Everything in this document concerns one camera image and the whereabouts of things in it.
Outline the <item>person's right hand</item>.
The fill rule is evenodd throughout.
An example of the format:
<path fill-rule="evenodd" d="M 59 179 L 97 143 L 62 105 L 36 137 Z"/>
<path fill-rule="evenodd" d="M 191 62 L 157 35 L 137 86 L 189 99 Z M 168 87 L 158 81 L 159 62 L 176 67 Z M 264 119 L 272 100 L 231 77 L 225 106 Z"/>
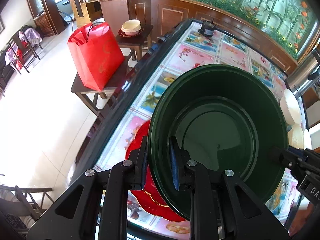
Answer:
<path fill-rule="evenodd" d="M 306 208 L 299 209 L 289 229 L 289 235 L 293 236 L 299 232 L 310 215 L 313 213 L 315 206 L 310 202 Z"/>

